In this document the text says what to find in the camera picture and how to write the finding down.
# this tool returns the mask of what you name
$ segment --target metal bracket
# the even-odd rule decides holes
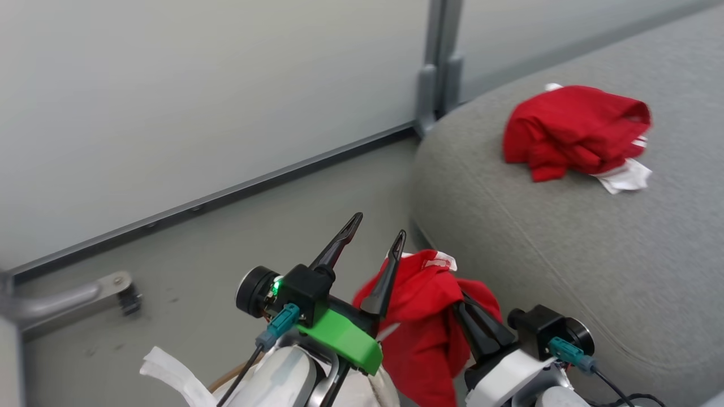
[[[12,287],[12,274],[0,272],[0,394],[8,407],[25,405],[22,340],[88,316],[116,300],[124,315],[140,309],[140,294],[127,272],[115,272],[43,298],[14,297]]]
[[[418,76],[415,131],[424,138],[437,113],[447,114],[460,104],[463,56],[455,51],[463,0],[431,0],[425,59]]]
[[[437,66],[440,81],[437,84],[436,108],[442,114],[450,113],[460,104],[460,80],[463,75],[463,55],[456,51],[463,0],[445,0],[439,28]]]

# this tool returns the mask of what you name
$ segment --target white wall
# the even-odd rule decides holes
[[[515,79],[512,67],[586,39],[700,0],[464,0],[458,51],[468,101],[492,83]]]
[[[412,121],[428,6],[0,2],[0,268]]]

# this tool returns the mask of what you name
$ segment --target red shirt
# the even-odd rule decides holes
[[[620,167],[645,149],[651,127],[642,101],[587,86],[566,86],[519,104],[508,120],[503,154],[527,162],[533,181],[563,177],[568,168],[599,174]]]
[[[481,282],[456,279],[450,272],[451,262],[437,253],[425,250],[402,258],[387,318],[380,326],[382,331],[400,323],[382,341],[382,365],[395,387],[420,407],[456,405],[453,378],[470,358],[463,331],[449,308],[463,300],[461,290],[502,321],[490,290]],[[355,295],[355,307],[359,308],[378,279],[379,274]]]

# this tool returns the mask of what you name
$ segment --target gray floor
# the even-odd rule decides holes
[[[285,273],[310,262],[362,211],[332,288],[351,299],[410,226],[416,145],[409,138],[368,152],[20,287],[41,295],[125,269],[145,301],[138,318],[109,309],[27,343],[29,406],[184,406],[170,387],[138,374],[144,355],[157,345],[213,382],[248,357],[264,328],[235,308],[241,277],[259,264]],[[413,246],[408,239],[407,251]]]

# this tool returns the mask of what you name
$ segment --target baseboard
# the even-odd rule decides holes
[[[347,144],[346,146],[336,148],[324,154],[319,154],[318,156],[279,169],[270,174],[243,182],[152,217],[134,222],[131,225],[105,233],[97,238],[78,243],[77,245],[57,251],[38,260],[10,269],[9,272],[14,276],[15,285],[22,284],[33,278],[40,277],[45,273],[77,263],[96,254],[158,232],[159,230],[178,225],[185,220],[193,219],[209,211],[276,187],[284,182],[298,179],[354,156],[364,154],[375,148],[380,148],[405,138],[416,137],[412,126],[412,122],[405,123],[383,133],[378,133],[355,143]]]

